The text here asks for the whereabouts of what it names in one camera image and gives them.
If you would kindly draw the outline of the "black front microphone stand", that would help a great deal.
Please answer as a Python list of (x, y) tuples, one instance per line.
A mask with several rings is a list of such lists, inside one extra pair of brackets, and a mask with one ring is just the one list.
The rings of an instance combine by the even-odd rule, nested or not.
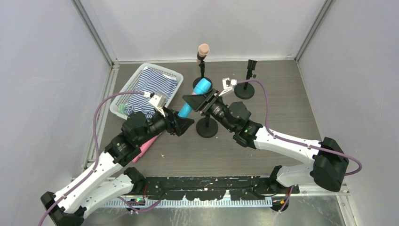
[(218, 132), (218, 123), (210, 114), (207, 114), (204, 118), (198, 120), (196, 131), (203, 138), (214, 137)]

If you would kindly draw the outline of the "pink microphone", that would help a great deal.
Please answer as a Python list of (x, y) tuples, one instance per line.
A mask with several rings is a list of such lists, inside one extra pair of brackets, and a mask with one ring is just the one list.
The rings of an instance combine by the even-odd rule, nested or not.
[(140, 153), (139, 155), (137, 155), (132, 162), (137, 162), (146, 152), (147, 150), (151, 147), (151, 145), (155, 142), (155, 140), (159, 137), (159, 135), (153, 137), (152, 139), (150, 139), (149, 141), (147, 141), (146, 143), (144, 143), (143, 145), (141, 145), (140, 147)]

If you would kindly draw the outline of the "beige microphone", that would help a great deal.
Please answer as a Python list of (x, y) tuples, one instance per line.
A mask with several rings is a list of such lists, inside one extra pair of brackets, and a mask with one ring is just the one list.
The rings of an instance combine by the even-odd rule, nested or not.
[(197, 52), (197, 62), (202, 62), (210, 52), (209, 45), (206, 43), (203, 43), (199, 45), (198, 47), (198, 52)]

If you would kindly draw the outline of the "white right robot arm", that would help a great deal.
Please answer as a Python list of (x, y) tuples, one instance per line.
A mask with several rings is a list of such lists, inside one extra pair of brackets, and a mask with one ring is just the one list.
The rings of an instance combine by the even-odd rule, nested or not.
[(268, 129), (250, 119), (251, 112), (243, 102), (227, 105), (215, 89), (201, 95), (184, 95), (183, 99), (195, 112), (209, 114), (233, 133), (240, 146), (273, 151), (301, 162), (292, 167), (274, 167), (269, 178), (273, 190), (298, 184), (316, 184), (331, 192), (341, 190), (349, 159), (334, 139), (307, 140)]

